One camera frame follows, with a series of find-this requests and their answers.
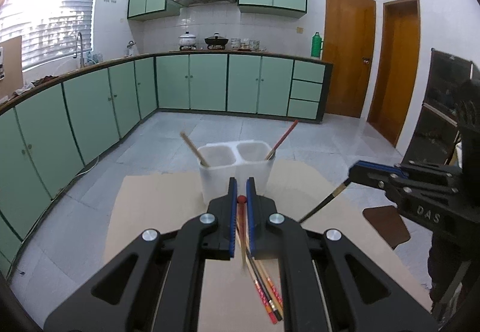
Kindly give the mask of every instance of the metal screw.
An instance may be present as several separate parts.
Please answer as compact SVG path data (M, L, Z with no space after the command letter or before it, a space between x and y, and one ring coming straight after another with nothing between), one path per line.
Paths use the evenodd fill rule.
M145 241L153 241L158 237L158 233L154 229L147 229L142 233L142 239Z
M329 239L329 240L337 241L337 240L340 240L342 238L342 233L337 229L329 229L327 231L326 236L327 236L327 239Z
M281 224L282 222L285 221L285 217L280 213L273 213L272 215L270 215L270 217L268 217L268 220L272 224Z
M213 221L215 221L215 216L211 213L203 213L200 216L200 222L203 224L211 224Z

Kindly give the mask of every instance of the chopstick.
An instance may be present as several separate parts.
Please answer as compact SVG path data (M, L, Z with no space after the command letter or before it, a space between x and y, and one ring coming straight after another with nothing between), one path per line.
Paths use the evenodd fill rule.
M268 155L266 156L265 160L270 160L270 159L273 157L275 151L278 149L278 147L280 146L280 144L283 143L283 141L287 138L287 136L290 134L290 132L292 132L293 129L297 126L298 122L299 122L298 120L295 120L295 121L293 122L293 124L290 126L289 130L287 130L287 131L283 134L283 136L280 137L280 140L275 144L275 146L272 148L272 150L268 153Z
M198 157L198 159L200 160L200 164L203 167L210 167L208 165L208 163L206 162L205 158L198 151L197 147L195 147L195 144L191 142L191 140L188 138L188 136L185 134L185 132L180 132L180 136L181 136L181 138L183 138L183 141L185 141L187 143L188 147L195 154L195 156Z

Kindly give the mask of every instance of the cardboard sheet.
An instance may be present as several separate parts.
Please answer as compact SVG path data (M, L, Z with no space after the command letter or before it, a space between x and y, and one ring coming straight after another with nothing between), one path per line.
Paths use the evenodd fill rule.
M273 166L265 196L275 200L279 212L300 219L334 188L312 167L301 162L278 160ZM112 259L145 229L155 228L166 233L179 229L188 219L205 211L198 173L127 176L110 219L104 261ZM303 226L316 232L332 227L339 229L412 297L430 309L428 292L342 195ZM283 323L271 324L254 284L241 264L239 252L231 262L206 261L199 332L283 330ZM280 289L277 263L268 261L266 266Z

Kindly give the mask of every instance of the door frame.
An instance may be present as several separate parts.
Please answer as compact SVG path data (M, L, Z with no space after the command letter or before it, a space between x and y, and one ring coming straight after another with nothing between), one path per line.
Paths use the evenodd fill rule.
M420 0L393 0L393 1L384 2L383 3L383 24L382 24L382 45L381 45L381 50L380 50L380 58L379 58L379 63L378 63L377 76L375 78L375 90L373 92L373 97L371 99L370 109L369 109L368 117L367 117L367 122L369 122L369 123L370 123L370 121L371 121L371 119L374 115L374 112L379 110L381 107L379 109L377 109L377 108L379 106L381 106L381 104L382 104L382 102L376 103L376 101L379 100L379 96L381 95L380 88L378 87L378 79L379 79L379 75L380 75L380 72L381 72L382 61L386 57L386 41L387 41L387 39L386 39L385 34L386 34L386 17L387 17L386 11L387 11L387 8L389 6L392 6L392 5L396 5L396 4L400 4L400 3L406 3L406 2L414 2L414 1L416 1L416 3L417 3L418 27L419 27L419 31L420 31L420 35L418 36L417 69L415 71L415 81L417 80L418 65L419 65L419 60L420 60L420 46L421 46L421 43L422 43L422 39L421 39L422 19L421 19L421 11L420 11ZM412 94L410 95L410 103L412 101L412 96L413 96L413 91L412 91ZM400 135L402 134L403 127L405 126L405 120L403 122L402 129L400 129L400 132L398 133L397 138L395 138L395 142L393 144L394 147L397 146L398 139L400 138Z

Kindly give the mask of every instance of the window blinds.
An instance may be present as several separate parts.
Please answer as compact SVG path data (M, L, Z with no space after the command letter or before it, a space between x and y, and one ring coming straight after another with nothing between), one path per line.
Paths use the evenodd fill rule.
M77 32L92 49L94 0L5 0L0 41L22 36L23 69L75 52Z

